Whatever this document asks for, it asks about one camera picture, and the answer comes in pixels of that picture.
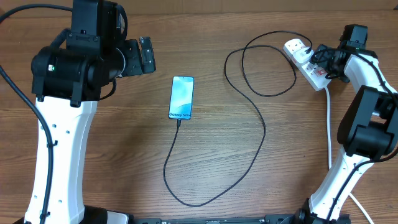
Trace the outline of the blue Galaxy smartphone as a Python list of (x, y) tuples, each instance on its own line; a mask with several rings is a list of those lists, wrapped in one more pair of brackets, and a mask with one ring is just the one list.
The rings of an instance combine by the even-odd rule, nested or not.
[(192, 115), (194, 78), (174, 76), (169, 105), (169, 118), (190, 120)]

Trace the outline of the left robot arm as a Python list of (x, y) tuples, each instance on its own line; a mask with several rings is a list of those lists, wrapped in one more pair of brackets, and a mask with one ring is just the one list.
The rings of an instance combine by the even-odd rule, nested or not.
[(22, 223), (132, 223), (130, 214), (83, 202), (86, 145), (101, 90), (156, 70), (149, 37), (127, 39), (124, 8), (74, 1), (72, 24), (32, 59), (29, 106), (38, 119), (35, 177)]

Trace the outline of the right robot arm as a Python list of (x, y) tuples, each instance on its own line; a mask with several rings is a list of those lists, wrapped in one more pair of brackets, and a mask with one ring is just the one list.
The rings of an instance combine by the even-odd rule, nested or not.
[(310, 63), (354, 86), (356, 96), (338, 128), (340, 150), (324, 181), (290, 217), (291, 223), (347, 223), (340, 210), (361, 176), (375, 163), (397, 155), (397, 92), (366, 49), (368, 28), (345, 26), (337, 48), (320, 45)]

